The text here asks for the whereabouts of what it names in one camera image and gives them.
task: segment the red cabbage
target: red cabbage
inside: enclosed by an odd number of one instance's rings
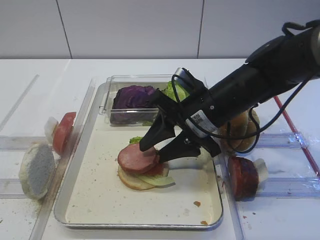
[[[153,109],[156,108],[150,103],[150,95],[156,91],[152,86],[132,85],[118,90],[113,99],[112,109]],[[136,124],[137,122],[153,122],[156,113],[130,112],[115,113],[110,117],[111,124]]]

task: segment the white table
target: white table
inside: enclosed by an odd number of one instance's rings
[[[0,120],[4,118],[11,106],[23,92],[25,87],[39,75],[37,93],[50,94],[50,90],[59,90],[60,109],[41,109],[41,111],[56,111],[65,113],[77,111],[80,108],[90,80],[97,77],[97,86],[105,82],[112,75],[146,75],[146,74],[173,74],[178,67],[189,69],[199,79],[205,78],[209,87],[231,73],[244,62],[244,59],[161,59],[161,60],[0,60]],[[288,113],[297,128],[312,140],[310,151],[320,164],[320,127],[317,127],[318,113],[314,111],[320,96],[317,90],[320,81],[310,82],[301,91],[292,104],[288,107]],[[288,93],[280,96],[284,102]],[[28,110],[26,105],[25,119],[28,121],[28,113],[38,113],[39,109]],[[266,123],[277,111],[276,104],[271,100],[263,104],[259,111],[266,118],[261,119]],[[10,133],[15,123],[9,122],[1,134]],[[22,134],[28,133],[28,129],[22,130]],[[32,129],[31,134],[38,135],[42,126]],[[289,132],[290,129],[283,117],[274,124],[270,132]],[[281,159],[292,159],[291,172],[279,173],[280,175],[301,174],[313,176],[313,171],[306,164],[302,151],[295,152],[279,149],[274,151],[255,150],[253,156],[264,155],[275,158],[270,166],[275,170],[279,168]],[[4,162],[1,169],[11,168],[12,164]],[[0,174],[9,174],[16,178],[19,165],[13,166],[9,173],[5,170]],[[239,203],[245,237],[255,239],[318,239],[317,213],[320,213],[318,199],[275,199],[259,198],[254,202]],[[0,201],[0,236],[1,239],[28,239],[36,219],[39,205],[24,199],[6,199]],[[209,232],[175,232],[175,231],[75,231],[62,227],[51,213],[42,239],[44,240],[73,240],[73,239],[235,239],[230,213],[225,211],[221,226]]]

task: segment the bottom bun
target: bottom bun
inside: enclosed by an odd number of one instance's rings
[[[167,177],[168,173],[169,173],[168,164],[164,163],[162,175],[164,177]],[[134,190],[147,190],[155,187],[154,185],[151,185],[149,183],[146,183],[145,181],[140,180],[134,174],[125,172],[120,165],[118,166],[118,176],[124,185]]]

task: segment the red rod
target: red rod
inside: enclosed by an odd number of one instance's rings
[[[278,107],[281,108],[281,107],[282,107],[282,103],[281,103],[279,97],[278,97],[278,96],[275,96],[275,97],[274,97],[274,100],[275,100],[276,104],[278,105]],[[293,133],[297,133],[298,130],[297,130],[296,126],[294,125],[294,123],[292,122],[291,118],[289,117],[287,111],[284,110],[282,114],[283,114],[286,122],[288,123],[291,131],[292,131]],[[307,147],[303,147],[303,148],[302,148],[302,151],[303,151],[304,155],[306,156],[306,158],[308,159],[308,161],[309,161],[309,163],[310,163],[313,171],[315,172],[316,176],[317,176],[317,177],[320,177],[320,168],[319,168],[319,166],[317,165],[314,157],[311,155],[311,152],[309,151],[309,149],[308,149]]]

